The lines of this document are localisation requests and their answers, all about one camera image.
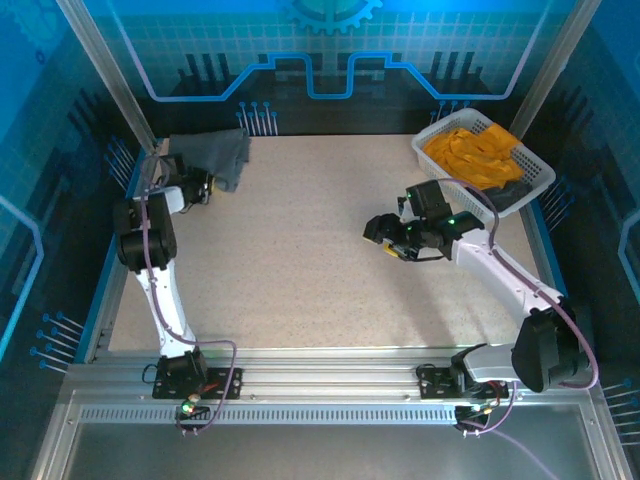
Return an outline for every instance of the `white plastic basket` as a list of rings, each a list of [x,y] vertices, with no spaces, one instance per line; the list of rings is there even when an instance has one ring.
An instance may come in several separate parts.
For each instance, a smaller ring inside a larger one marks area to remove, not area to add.
[[[437,121],[433,125],[428,126],[411,140],[411,146],[418,154],[418,163],[420,164],[420,167],[429,178],[435,179],[450,177],[447,172],[440,168],[436,162],[424,153],[422,148],[429,140],[431,140],[431,138],[440,133],[449,132],[462,127],[478,134],[489,128],[493,123],[494,122],[477,110],[473,108],[463,108],[462,110],[452,113],[442,120]],[[531,185],[532,189],[531,192],[515,202],[513,205],[499,212],[500,218],[518,211],[544,192],[556,179],[556,174],[553,169],[522,144],[511,150],[511,158],[524,170],[522,181]],[[487,223],[493,219],[491,210],[485,207],[482,202],[476,199],[462,185],[443,182],[441,187],[453,200],[458,202],[464,210],[471,212],[482,222]]]

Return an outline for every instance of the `white robotic arm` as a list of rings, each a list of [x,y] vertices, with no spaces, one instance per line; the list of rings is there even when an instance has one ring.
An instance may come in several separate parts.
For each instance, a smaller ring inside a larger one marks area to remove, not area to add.
[[[541,392],[587,368],[586,355],[566,322],[547,300],[564,304],[560,292],[545,285],[513,260],[500,247],[490,248],[490,234],[469,212],[453,215],[437,182],[407,189],[398,198],[400,216],[385,214],[371,219],[364,237],[384,244],[385,250],[407,262],[447,258],[473,273],[505,306],[520,327],[514,344],[477,345],[452,359],[451,376],[460,393],[469,385],[492,380],[520,381]],[[423,248],[438,249],[442,257],[420,257]],[[510,272],[494,253],[526,281]]]

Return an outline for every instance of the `table surface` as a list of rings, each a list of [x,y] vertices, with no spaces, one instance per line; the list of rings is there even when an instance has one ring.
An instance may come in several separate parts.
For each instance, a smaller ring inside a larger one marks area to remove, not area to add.
[[[198,338],[244,348],[514,341],[515,322],[480,279],[445,260],[404,263],[362,239],[369,219],[426,180],[410,138],[253,138],[235,193],[172,217],[178,288]],[[519,214],[501,222],[497,241],[537,274]],[[158,349],[133,275],[109,348]]]

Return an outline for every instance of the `cable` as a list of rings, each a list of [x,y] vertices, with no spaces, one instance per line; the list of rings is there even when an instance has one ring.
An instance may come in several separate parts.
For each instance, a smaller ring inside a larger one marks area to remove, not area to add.
[[[516,400],[517,391],[518,391],[518,382],[513,382],[513,389],[512,389],[512,392],[511,392],[511,400],[509,400],[509,406],[507,407],[507,411],[504,412],[504,415],[502,417],[500,417],[500,420],[498,420],[496,423],[491,425],[489,428],[485,428],[485,429],[481,430],[480,432],[478,432],[478,435],[483,435],[485,433],[493,432],[496,428],[498,428],[500,425],[502,425],[504,423],[504,421],[507,419],[507,417],[511,413],[511,410],[513,410],[513,404],[515,403],[515,400]]]
[[[478,434],[488,431],[488,430],[484,430],[484,427],[476,422],[472,422],[469,420],[462,420],[460,423],[464,423],[466,425],[471,425],[472,427],[481,429],[478,432]],[[560,480],[551,470],[549,470],[549,468],[542,462],[542,460],[540,460],[531,450],[525,447],[518,440],[498,430],[492,430],[491,433],[499,436],[500,438],[505,439],[506,441],[510,442],[513,446],[520,449],[520,451],[524,453],[527,457],[529,457],[533,461],[533,463],[535,463],[538,466],[538,468],[540,468],[540,470],[542,470],[544,473],[547,474],[549,478],[551,478],[552,480]]]
[[[148,160],[149,158],[156,158],[156,162],[158,161],[157,155],[154,155],[152,157],[147,157],[146,160]],[[145,263],[145,267],[147,268],[147,275],[149,277],[149,286],[150,286],[150,291],[151,291],[151,298],[153,300],[153,310],[156,313],[156,317],[158,318],[158,321],[160,322],[160,324],[162,325],[162,328],[167,332],[167,334],[173,338],[174,340],[177,340],[181,343],[184,343],[185,345],[193,345],[193,346],[201,346],[201,345],[229,345],[231,347],[232,350],[232,354],[231,354],[231,365],[229,367],[229,377],[227,378],[227,382],[224,386],[224,390],[222,391],[222,398],[220,399],[220,402],[218,403],[218,407],[216,408],[215,413],[211,416],[211,418],[209,419],[209,421],[202,425],[201,427],[199,427],[197,430],[196,428],[193,428],[192,430],[189,430],[187,428],[184,428],[181,424],[180,424],[180,419],[179,417],[176,418],[176,426],[178,428],[180,428],[183,432],[183,434],[186,434],[187,432],[192,433],[192,434],[196,434],[196,431],[204,431],[207,428],[211,427],[220,417],[220,414],[222,412],[222,409],[224,407],[225,404],[225,400],[227,398],[227,394],[229,393],[229,390],[231,388],[231,383],[233,382],[233,369],[235,368],[235,363],[236,363],[236,355],[238,352],[238,346],[235,344],[235,342],[233,340],[211,340],[211,341],[207,341],[207,342],[199,342],[199,341],[192,341],[192,340],[187,340],[186,338],[183,338],[182,336],[174,333],[171,329],[171,326],[167,323],[167,321],[165,320],[164,316],[162,315],[162,309],[160,308],[160,302],[158,301],[158,292],[157,292],[157,286],[156,286],[156,277],[153,274],[153,264],[151,262],[151,253],[150,253],[150,248],[149,248],[149,219],[148,219],[148,215],[147,215],[147,201],[149,200],[149,193],[150,193],[150,183],[147,183],[147,185],[145,185],[144,190],[143,190],[143,194],[142,197],[140,198],[140,211],[141,211],[141,215],[142,215],[142,250],[143,250],[143,256],[144,256],[144,263]]]
[[[587,382],[584,385],[576,385],[572,383],[561,382],[560,385],[566,388],[572,388],[576,390],[588,390],[591,387],[593,387],[596,383],[598,383],[598,378],[600,376],[600,369],[598,367],[598,362],[593,353],[593,350],[591,350],[591,346],[589,345],[589,342],[587,341],[585,336],[582,334],[578,326],[571,319],[569,314],[559,304],[557,304],[553,300],[553,298],[547,295],[544,291],[538,289],[538,287],[533,282],[531,282],[527,277],[522,275],[516,268],[514,268],[509,262],[507,262],[502,257],[502,255],[500,255],[500,252],[498,252],[498,250],[496,250],[495,237],[496,237],[496,232],[498,230],[498,225],[500,224],[500,215],[498,214],[498,210],[496,209],[493,202],[482,190],[480,190],[478,187],[476,187],[475,185],[469,182],[465,182],[464,180],[459,180],[457,178],[439,178],[433,181],[434,182],[451,182],[451,183],[457,183],[459,185],[463,185],[473,190],[476,194],[478,194],[480,199],[484,201],[484,203],[489,207],[489,209],[493,213],[493,219],[494,219],[493,227],[491,227],[491,231],[489,232],[489,250],[493,253],[493,256],[495,257],[495,259],[498,260],[498,262],[505,269],[507,269],[509,273],[511,273],[514,277],[516,277],[518,280],[524,283],[527,286],[527,288],[529,288],[532,292],[534,292],[535,295],[538,295],[545,302],[547,302],[551,308],[555,310],[555,312],[560,316],[560,318],[562,318],[562,320],[564,320],[564,322],[567,324],[569,329],[571,329],[573,334],[576,336],[576,338],[578,339],[578,342],[580,343],[583,350],[585,351],[587,358],[589,359],[589,364],[591,365],[591,380],[589,382]]]

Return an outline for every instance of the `purple cable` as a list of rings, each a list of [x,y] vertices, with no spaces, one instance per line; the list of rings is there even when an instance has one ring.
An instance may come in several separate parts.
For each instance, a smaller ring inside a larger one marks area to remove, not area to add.
[[[483,426],[482,425],[480,425],[479,423],[476,423],[476,422],[472,422],[470,420],[462,420],[461,423],[465,423],[467,425],[471,425],[472,427],[476,427],[476,428],[480,429],[478,434],[486,433],[486,432],[489,431],[489,430],[483,430]],[[522,453],[524,453],[527,457],[529,457],[533,461],[533,463],[535,463],[540,468],[540,470],[542,470],[544,473],[547,474],[547,476],[549,478],[551,478],[552,480],[560,480],[551,470],[549,470],[549,468],[544,463],[542,463],[542,460],[540,460],[538,457],[536,457],[535,454],[531,450],[529,450],[527,447],[525,447],[518,440],[516,440],[515,438],[507,435],[506,433],[500,432],[498,430],[492,430],[491,433],[494,433],[495,435],[498,435],[500,438],[505,439],[506,441],[510,442],[513,446],[519,448],[520,451]]]
[[[498,420],[492,426],[490,426],[489,428],[483,428],[482,430],[480,430],[478,432],[478,435],[484,435],[485,433],[493,432],[496,428],[498,428],[500,425],[504,423],[504,421],[507,419],[507,417],[511,413],[511,410],[513,410],[513,404],[515,403],[517,392],[518,392],[518,382],[513,382],[513,389],[511,391],[511,400],[509,400],[509,406],[507,407],[507,411],[504,412],[504,415],[502,416],[502,418],[500,418],[500,420]]]
[[[158,294],[156,291],[156,288],[157,288],[156,278],[155,278],[155,275],[153,274],[153,266],[151,263],[151,254],[149,249],[149,221],[148,221],[148,215],[147,215],[147,201],[149,200],[148,188],[150,188],[149,185],[145,186],[143,195],[140,200],[140,211],[142,214],[142,250],[144,253],[144,263],[145,263],[145,266],[147,267],[147,274],[149,276],[149,287],[151,290],[151,298],[153,300],[153,308],[156,312],[158,320],[160,321],[160,324],[162,325],[162,328],[164,328],[164,330],[167,332],[167,334],[170,337],[186,345],[194,345],[194,346],[229,345],[231,346],[231,349],[232,349],[231,366],[229,367],[229,377],[227,378],[227,383],[224,386],[224,390],[222,392],[222,398],[218,403],[218,408],[216,408],[215,413],[211,416],[209,421],[205,423],[202,427],[199,427],[198,430],[196,430],[195,428],[193,430],[189,430],[187,428],[184,428],[180,424],[180,419],[177,419],[176,425],[178,428],[182,430],[183,433],[190,432],[195,435],[197,434],[197,431],[204,431],[207,428],[211,427],[218,420],[218,418],[220,417],[220,414],[222,413],[222,408],[224,407],[224,403],[225,403],[224,401],[227,398],[227,394],[229,393],[229,389],[231,388],[231,383],[233,382],[233,369],[236,363],[236,354],[238,351],[238,346],[232,340],[211,340],[208,342],[198,342],[198,341],[187,340],[186,338],[183,338],[182,336],[174,333],[171,330],[171,326],[164,319],[164,316],[162,315],[162,310],[160,309],[160,302],[158,301]]]
[[[493,213],[494,222],[493,222],[493,227],[491,228],[491,232],[489,232],[489,249],[493,253],[493,256],[496,258],[496,260],[498,260],[498,262],[500,262],[500,264],[504,268],[507,269],[509,273],[511,273],[514,277],[516,277],[518,280],[524,283],[527,286],[527,288],[529,288],[532,292],[534,292],[534,295],[538,295],[540,298],[542,298],[545,302],[549,304],[551,308],[555,310],[555,312],[558,315],[560,315],[560,318],[564,320],[564,322],[567,324],[567,326],[571,329],[573,334],[578,339],[578,342],[584,349],[585,353],[587,354],[587,358],[589,359],[589,364],[591,365],[591,380],[588,383],[584,385],[575,385],[572,383],[562,382],[560,383],[560,385],[566,388],[572,388],[576,390],[588,390],[591,387],[593,387],[596,383],[598,383],[598,378],[600,376],[600,369],[598,367],[598,362],[596,361],[596,357],[593,354],[593,350],[591,350],[591,346],[589,345],[589,342],[587,341],[585,336],[582,334],[578,326],[571,319],[569,314],[565,312],[565,310],[553,300],[553,298],[551,298],[542,290],[539,290],[538,287],[536,287],[536,285],[533,282],[531,282],[527,277],[525,277],[518,270],[516,270],[509,262],[507,262],[502,257],[502,255],[500,255],[500,253],[497,250],[494,249],[496,231],[498,230],[498,225],[500,224],[500,216],[498,215],[498,210],[496,209],[493,202],[482,190],[480,190],[478,187],[476,187],[475,185],[472,185],[469,182],[465,182],[464,180],[459,180],[457,178],[439,178],[435,181],[457,183],[459,185],[463,185],[467,188],[470,188],[475,193],[477,193],[478,196],[484,201],[484,203],[491,209],[491,212]]]

